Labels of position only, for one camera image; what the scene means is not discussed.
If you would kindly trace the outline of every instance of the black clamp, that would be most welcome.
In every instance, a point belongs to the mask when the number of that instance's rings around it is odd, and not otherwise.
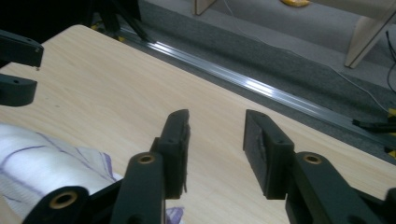
[[[294,152],[263,113],[246,113],[244,150],[267,199],[286,199],[290,223],[396,223],[396,189],[383,202],[353,189],[326,158]]]
[[[41,65],[44,48],[32,39],[0,30],[0,60]],[[37,82],[0,74],[0,105],[29,105],[35,98]]]
[[[179,199],[187,180],[189,111],[169,115],[149,152],[134,155],[125,177],[93,195],[64,187],[45,196],[24,224],[164,224],[165,200]]]
[[[372,133],[396,133],[396,122],[369,123],[354,119],[352,124]]]

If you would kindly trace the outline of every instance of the wooden table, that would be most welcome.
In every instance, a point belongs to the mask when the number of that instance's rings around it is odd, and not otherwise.
[[[296,151],[329,159],[351,186],[383,199],[396,167],[292,119],[83,26],[44,45],[42,67],[11,64],[3,74],[38,81],[33,104],[0,107],[0,120],[108,153],[124,174],[130,157],[148,151],[167,116],[190,110],[188,193],[192,223],[289,223],[284,201],[267,201],[242,150],[246,109],[269,116]]]

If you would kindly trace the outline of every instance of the aluminum rail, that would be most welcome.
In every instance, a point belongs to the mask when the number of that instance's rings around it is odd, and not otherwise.
[[[147,47],[149,49],[157,50],[163,54],[171,56],[172,58],[178,59],[184,63],[194,66],[200,70],[203,70],[204,72],[207,72],[210,75],[231,82],[234,85],[245,88],[249,91],[254,91],[259,95],[265,96],[271,100],[279,102],[282,105],[286,105],[288,107],[296,109],[313,118],[320,119],[332,125],[347,129],[353,133],[357,133],[368,139],[376,141],[377,143],[380,143],[386,147],[396,148],[396,137],[387,133],[367,132],[358,126],[353,125],[352,118],[335,113],[326,107],[307,101],[304,98],[294,96],[285,91],[281,91],[277,88],[264,84],[253,78],[246,77],[242,74],[236,73],[235,71],[219,66],[215,63],[211,63],[199,57],[193,56],[182,50],[172,48],[163,43],[160,42],[149,43],[146,41],[142,41],[136,38],[136,35],[133,31],[130,31],[128,29],[121,28],[120,36],[123,36],[127,40],[133,41],[141,46]]]

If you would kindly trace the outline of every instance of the white cloth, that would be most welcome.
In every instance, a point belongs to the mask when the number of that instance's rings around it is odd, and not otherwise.
[[[21,218],[55,189],[82,186],[93,194],[118,179],[106,153],[0,123],[0,192]]]

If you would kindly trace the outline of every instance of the gray floor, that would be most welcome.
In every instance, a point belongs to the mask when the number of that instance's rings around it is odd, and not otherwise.
[[[296,8],[279,0],[217,0],[201,16],[193,16],[191,0],[147,1],[263,44],[291,50],[343,74],[388,87],[387,73],[392,60],[384,36],[357,68],[344,67],[359,15],[315,3]],[[395,28],[389,31],[391,39],[396,41]],[[396,78],[391,84],[396,85]]]

